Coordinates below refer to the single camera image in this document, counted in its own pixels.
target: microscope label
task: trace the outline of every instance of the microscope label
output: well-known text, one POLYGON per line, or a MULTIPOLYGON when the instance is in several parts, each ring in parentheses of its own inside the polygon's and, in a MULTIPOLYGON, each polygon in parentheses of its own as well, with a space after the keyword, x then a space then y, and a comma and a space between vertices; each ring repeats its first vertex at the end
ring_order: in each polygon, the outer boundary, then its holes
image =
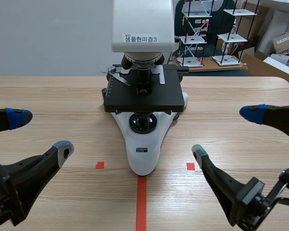
POLYGON ((137 153, 147 153, 148 149, 147 148, 136 148, 137 153))
POLYGON ((123 34, 123 42, 127 43, 158 43, 159 34, 123 34))

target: microscope base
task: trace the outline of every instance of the microscope base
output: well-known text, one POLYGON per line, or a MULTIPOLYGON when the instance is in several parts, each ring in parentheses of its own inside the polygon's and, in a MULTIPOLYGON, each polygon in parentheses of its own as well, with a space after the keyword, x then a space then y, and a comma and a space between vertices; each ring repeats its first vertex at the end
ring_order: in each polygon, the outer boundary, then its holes
MULTIPOLYGON (((188 95, 183 92, 183 97, 184 107, 186 107, 188 95)), ((161 144, 177 113, 168 115, 165 112, 155 112, 158 125, 149 134, 137 134, 131 130, 129 119, 133 115, 132 112, 111 114, 118 123, 125 139, 127 158, 131 169, 139 176, 149 175, 158 163, 161 144)))

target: wooden table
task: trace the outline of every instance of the wooden table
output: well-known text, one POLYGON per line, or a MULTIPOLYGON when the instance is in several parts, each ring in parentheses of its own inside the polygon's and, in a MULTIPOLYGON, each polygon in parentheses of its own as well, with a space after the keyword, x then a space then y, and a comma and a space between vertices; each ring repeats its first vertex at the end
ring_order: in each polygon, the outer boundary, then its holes
MULTIPOLYGON (((104 112, 104 87, 105 77, 0 77, 0 108, 34 115, 29 125, 0 133, 1 164, 42 154, 58 140, 75 146, 28 218, 0 231, 135 230, 137 176, 117 124, 104 112), (103 170, 95 169, 98 161, 105 162, 103 170)), ((276 77, 185 77, 182 87, 189 105, 147 177, 147 230, 238 231, 201 170, 186 170, 186 163, 195 163, 191 147, 201 144, 217 167, 242 183, 258 177, 267 193, 289 167, 289 137, 238 112, 244 105, 289 105, 289 83, 276 77)), ((259 230, 289 230, 289 207, 277 206, 259 230)))

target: blue fingertip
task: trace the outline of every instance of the blue fingertip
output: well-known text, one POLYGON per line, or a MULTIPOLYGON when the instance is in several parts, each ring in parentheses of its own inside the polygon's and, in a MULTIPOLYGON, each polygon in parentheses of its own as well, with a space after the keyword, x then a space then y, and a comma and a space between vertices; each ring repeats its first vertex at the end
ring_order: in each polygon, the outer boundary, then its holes
POLYGON ((28 110, 22 110, 21 113, 17 113, 12 108, 6 108, 6 115, 9 121, 10 130, 28 124, 33 116, 32 113, 28 110))
POLYGON ((242 109, 240 110, 240 115, 250 122, 254 122, 256 124, 261 125, 264 120, 265 110, 266 110, 265 104, 259 105, 259 108, 256 110, 251 110, 249 106, 245 106, 242 107, 242 109))

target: red tape line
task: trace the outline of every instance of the red tape line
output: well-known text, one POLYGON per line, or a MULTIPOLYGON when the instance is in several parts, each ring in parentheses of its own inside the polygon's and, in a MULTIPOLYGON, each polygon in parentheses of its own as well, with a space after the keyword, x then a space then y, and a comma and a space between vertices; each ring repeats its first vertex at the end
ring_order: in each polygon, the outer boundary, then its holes
POLYGON ((137 183, 135 231, 146 231, 146 177, 140 176, 138 176, 137 183))

